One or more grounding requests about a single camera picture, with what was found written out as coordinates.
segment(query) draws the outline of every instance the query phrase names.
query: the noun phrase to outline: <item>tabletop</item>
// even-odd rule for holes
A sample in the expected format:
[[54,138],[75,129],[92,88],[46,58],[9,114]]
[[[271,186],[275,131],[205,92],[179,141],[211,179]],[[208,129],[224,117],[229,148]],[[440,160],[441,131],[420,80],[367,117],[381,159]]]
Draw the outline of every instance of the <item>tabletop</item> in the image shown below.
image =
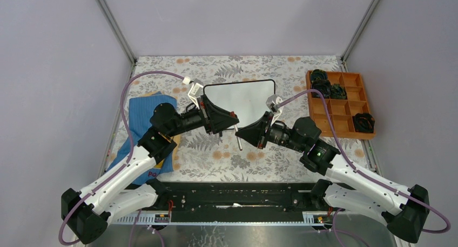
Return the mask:
[[[340,71],[336,56],[189,56],[139,57],[134,75],[145,71],[164,70],[201,80],[205,85],[273,79],[276,94],[286,99],[306,89],[307,70]],[[178,112],[191,103],[189,85],[168,75],[147,75],[135,80],[128,99],[152,91],[161,91],[177,99]],[[280,120],[291,127],[299,117],[308,116],[307,97],[297,98],[284,108]],[[127,139],[124,124],[119,123],[106,165]],[[335,146],[334,138],[322,137]],[[345,152],[353,161],[367,167],[360,140],[340,138]],[[173,160],[174,172],[159,175],[161,181],[192,182],[316,182],[322,175],[308,171],[300,162],[301,153],[272,143],[259,150],[246,142],[243,151],[237,146],[233,131],[222,137],[195,129],[181,135]]]

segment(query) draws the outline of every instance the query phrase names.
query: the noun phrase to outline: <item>floral tablecloth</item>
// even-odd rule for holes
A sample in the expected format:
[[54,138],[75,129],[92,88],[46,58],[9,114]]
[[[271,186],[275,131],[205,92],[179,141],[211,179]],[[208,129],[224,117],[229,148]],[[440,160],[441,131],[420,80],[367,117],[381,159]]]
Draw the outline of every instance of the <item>floral tablecloth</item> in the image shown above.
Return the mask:
[[[196,78],[204,84],[273,79],[277,95],[283,99],[306,89],[307,70],[339,71],[335,56],[198,56],[198,57],[139,57],[134,74],[151,70],[171,71]],[[129,96],[138,97],[151,91],[161,91],[177,99],[178,112],[190,104],[188,85],[168,75],[148,75],[134,81]],[[126,113],[129,106],[124,106]],[[285,106],[281,120],[288,126],[302,116],[308,116],[307,97],[303,96]],[[120,122],[107,166],[127,138]],[[333,138],[323,138],[335,146]],[[340,139],[348,156],[367,166],[362,144],[356,139]],[[203,129],[182,134],[174,159],[174,172],[159,175],[161,181],[193,182],[316,182],[323,178],[312,173],[299,162],[301,154],[268,143],[263,150],[243,142],[243,151],[237,146],[233,131],[223,137],[208,135]]]

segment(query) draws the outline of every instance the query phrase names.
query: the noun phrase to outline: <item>whiteboard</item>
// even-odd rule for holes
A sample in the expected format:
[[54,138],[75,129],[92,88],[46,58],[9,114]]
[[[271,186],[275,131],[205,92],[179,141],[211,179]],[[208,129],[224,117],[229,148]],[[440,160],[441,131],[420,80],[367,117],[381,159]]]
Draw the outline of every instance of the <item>whiteboard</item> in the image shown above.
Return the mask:
[[267,98],[275,94],[275,81],[234,82],[211,84],[204,87],[204,94],[216,106],[234,112],[242,128],[256,122],[265,111]]

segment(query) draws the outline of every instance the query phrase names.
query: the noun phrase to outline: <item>table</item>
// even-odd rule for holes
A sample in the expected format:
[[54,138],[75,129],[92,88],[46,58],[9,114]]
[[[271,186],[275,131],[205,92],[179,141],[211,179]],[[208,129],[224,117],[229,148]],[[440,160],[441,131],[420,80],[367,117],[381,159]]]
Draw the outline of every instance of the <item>table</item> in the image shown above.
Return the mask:
[[[145,71],[165,70],[197,78],[204,84],[273,79],[277,95],[283,99],[306,89],[307,70],[340,71],[336,56],[192,56],[192,57],[139,57],[134,75]],[[188,85],[168,75],[148,75],[134,81],[127,99],[152,91],[161,91],[177,99],[178,112],[190,104]],[[128,112],[126,103],[124,111]],[[288,126],[308,116],[307,97],[297,98],[284,108],[280,120]],[[119,123],[112,142],[106,167],[127,139],[124,124]],[[333,138],[323,137],[335,146]],[[340,139],[342,147],[353,161],[367,167],[362,144],[357,139]],[[223,137],[207,135],[195,129],[181,136],[173,160],[174,172],[159,175],[161,181],[194,182],[316,182],[322,175],[312,173],[299,162],[301,153],[269,143],[263,150],[243,142],[243,151],[237,147],[232,131]]]

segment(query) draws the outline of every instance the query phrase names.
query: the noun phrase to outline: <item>robotic arm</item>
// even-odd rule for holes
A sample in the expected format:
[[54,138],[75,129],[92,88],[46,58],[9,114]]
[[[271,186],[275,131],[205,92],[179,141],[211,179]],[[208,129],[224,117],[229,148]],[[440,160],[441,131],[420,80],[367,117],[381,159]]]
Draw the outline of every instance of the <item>robotic arm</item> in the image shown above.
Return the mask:
[[[275,109],[272,100],[267,105]],[[429,203],[428,191],[419,185],[412,188],[389,181],[364,167],[351,162],[347,164],[340,151],[319,139],[321,130],[310,117],[297,119],[292,128],[283,122],[274,121],[275,114],[266,111],[255,123],[239,129],[236,136],[263,149],[267,142],[284,146],[303,153],[299,161],[311,172],[341,181],[354,190],[342,188],[330,181],[317,182],[312,195],[317,207],[339,207],[368,216],[383,225],[399,238],[416,243],[423,229],[429,210],[400,196],[400,192],[410,195],[424,203]],[[363,172],[383,184],[390,185],[396,192],[387,190],[372,180],[356,172]]]
[[83,244],[97,239],[112,221],[156,202],[160,189],[148,184],[119,193],[173,151],[177,144],[172,136],[202,126],[207,133],[216,134],[239,123],[234,112],[217,107],[205,95],[195,100],[197,105],[182,114],[168,103],[157,106],[150,119],[152,126],[134,147],[130,162],[126,157],[80,191],[68,189],[62,194],[62,219]]

